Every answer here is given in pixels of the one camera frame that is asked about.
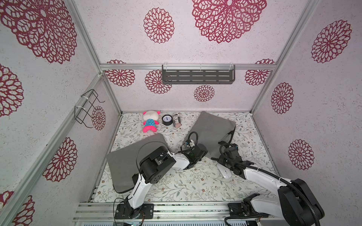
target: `pressure gauge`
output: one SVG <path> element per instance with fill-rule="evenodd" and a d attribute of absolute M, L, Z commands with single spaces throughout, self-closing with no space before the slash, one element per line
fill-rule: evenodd
<path fill-rule="evenodd" d="M 162 124 L 164 125 L 171 125 L 173 123 L 171 115 L 164 115 L 162 117 Z"/>

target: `black bracket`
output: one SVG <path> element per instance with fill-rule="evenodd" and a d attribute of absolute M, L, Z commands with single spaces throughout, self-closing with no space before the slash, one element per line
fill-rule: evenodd
<path fill-rule="evenodd" d="M 115 211 L 114 218 L 115 219 L 142 219 L 144 212 L 145 219 L 152 219 L 153 218 L 153 208 L 154 204 L 143 204 L 140 208 L 132 211 L 129 213 L 128 207 L 129 203 L 126 204 L 118 204 L 117 209 Z"/>

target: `wallpaper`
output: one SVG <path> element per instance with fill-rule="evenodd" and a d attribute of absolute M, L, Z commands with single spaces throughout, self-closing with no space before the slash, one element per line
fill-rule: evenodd
<path fill-rule="evenodd" d="M 322 1 L 254 116 L 282 176 L 305 180 L 322 225 L 360 225 L 361 1 Z"/>
<path fill-rule="evenodd" d="M 0 208 L 96 76 L 62 1 L 0 0 Z"/>
<path fill-rule="evenodd" d="M 102 63 L 277 59 L 306 0 L 75 0 Z"/>
<path fill-rule="evenodd" d="M 165 85 L 160 70 L 105 71 L 122 111 L 131 112 L 249 111 L 269 73 L 237 70 L 231 85 Z"/>
<path fill-rule="evenodd" d="M 97 73 L 63 1 L 0 0 L 0 40 L 1 209 Z M 93 128 L 75 125 L 13 225 L 67 225 L 87 201 L 117 117 L 102 89 Z"/>
<path fill-rule="evenodd" d="M 96 100 L 94 107 L 85 105 L 90 114 L 84 124 L 76 122 L 67 134 L 14 219 L 14 225 L 68 225 L 79 202 L 88 201 L 118 118 L 103 82 L 95 90 L 102 103 Z M 0 205 L 12 194 L 13 191 L 0 194 Z"/>

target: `blue polka dot dress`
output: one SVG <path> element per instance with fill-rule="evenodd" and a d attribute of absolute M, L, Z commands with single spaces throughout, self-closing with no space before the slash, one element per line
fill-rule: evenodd
<path fill-rule="evenodd" d="M 155 121 L 153 119 L 147 119 L 145 126 L 149 125 L 156 127 Z"/>

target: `black cable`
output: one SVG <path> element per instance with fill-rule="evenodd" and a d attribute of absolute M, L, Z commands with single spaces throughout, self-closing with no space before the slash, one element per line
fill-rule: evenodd
<path fill-rule="evenodd" d="M 230 219 L 249 219 L 249 218 L 254 218 L 254 217 L 266 217 L 266 216 L 269 216 L 269 214 L 266 214 L 266 213 L 260 213 L 260 214 L 257 214 L 257 215 L 253 215 L 253 216 L 247 216 L 247 217 L 225 217 L 224 218 L 224 222 L 227 226 L 232 226 L 231 224 L 229 224 L 227 222 L 227 220 L 230 220 Z"/>
<path fill-rule="evenodd" d="M 289 182 L 286 181 L 285 179 L 283 179 L 283 178 L 281 178 L 281 177 L 279 177 L 279 176 L 277 176 L 277 175 L 275 175 L 275 174 L 273 174 L 273 173 L 271 173 L 271 172 L 268 172 L 268 171 L 266 171 L 266 170 L 263 170 L 263 169 L 260 169 L 260 168 L 254 167 L 254 166 L 249 166 L 249 165 L 244 164 L 244 163 L 242 163 L 242 162 L 237 162 L 237 161 L 235 161 L 235 160 L 232 160 L 232 159 L 226 157 L 226 156 L 222 153 L 222 151 L 221 151 L 221 148 L 222 148 L 223 146 L 225 146 L 225 145 L 232 145 L 232 144 L 224 143 L 224 144 L 222 144 L 222 145 L 220 146 L 220 149 L 219 149 L 219 150 L 220 150 L 220 154 L 221 154 L 224 158 L 226 158 L 227 160 L 229 160 L 229 161 L 231 161 L 231 162 L 234 162 L 234 163 L 236 163 L 236 164 L 242 165 L 242 166 L 244 166 L 244 167 L 247 167 L 247 168 L 250 168 L 250 169 L 253 169 L 253 170 L 258 170 L 258 171 L 260 171 L 260 172 L 263 172 L 263 173 L 265 173 L 265 174 L 267 174 L 267 175 L 269 175 L 269 176 L 272 176 L 272 177 L 280 180 L 281 182 L 285 183 L 285 184 L 287 185 L 287 187 L 291 188 L 291 189 L 298 195 L 298 197 L 299 197 L 300 199 L 302 199 L 303 202 L 308 206 L 308 208 L 309 208 L 309 210 L 310 210 L 310 212 L 311 212 L 311 214 L 312 214 L 312 217 L 313 217 L 313 219 L 314 219 L 315 226 L 320 226 L 319 219 L 318 219 L 318 217 L 317 217 L 316 212 L 315 212 L 314 209 L 313 209 L 312 204 L 309 202 L 309 200 L 304 196 L 304 194 L 303 194 L 299 189 L 297 189 L 294 185 L 292 185 L 291 183 L 289 183 Z"/>
<path fill-rule="evenodd" d="M 114 220 L 115 226 L 118 226 L 117 222 L 115 221 L 115 215 L 114 215 L 114 203 L 115 203 L 115 201 L 116 201 L 117 199 L 123 199 L 123 198 L 115 198 L 115 200 L 113 201 L 113 209 L 112 209 L 112 211 L 113 211 L 113 220 Z"/>
<path fill-rule="evenodd" d="M 139 226 L 142 226 L 142 225 L 143 225 L 143 222 L 144 222 L 144 211 L 141 210 L 141 212 L 142 212 L 142 214 L 143 214 L 143 217 L 142 217 L 142 222 L 141 222 L 141 224 L 140 224 Z"/>
<path fill-rule="evenodd" d="M 190 147 L 190 148 L 185 149 L 185 150 L 182 150 L 182 145 L 181 145 L 181 147 L 180 147 L 181 151 L 178 151 L 177 153 L 188 152 L 188 151 L 191 151 L 192 149 L 194 149 L 194 148 L 196 147 L 197 141 L 199 140 L 199 135 L 197 134 L 197 132 L 192 131 L 192 132 L 189 134 L 189 137 L 187 138 L 187 140 L 190 140 L 190 137 L 191 137 L 191 135 L 192 135 L 193 133 L 196 135 L 196 141 L 195 141 L 195 143 L 194 143 L 195 145 L 194 145 L 193 147 Z"/>
<path fill-rule="evenodd" d="M 136 155 L 136 166 L 137 166 L 138 172 L 139 172 L 140 174 L 141 174 L 141 172 L 139 171 L 138 162 L 137 162 L 138 153 L 139 153 L 139 151 L 141 151 L 141 149 L 143 148 L 143 146 L 145 146 L 146 144 L 150 144 L 150 143 L 162 143 L 162 144 L 167 148 L 167 150 L 170 151 L 170 149 L 168 149 L 167 144 L 163 143 L 162 141 L 150 141 L 150 142 L 147 142 L 147 143 L 145 143 L 144 145 L 142 145 L 142 147 L 140 147 L 140 148 L 138 149 L 138 152 L 137 152 L 137 155 Z"/>

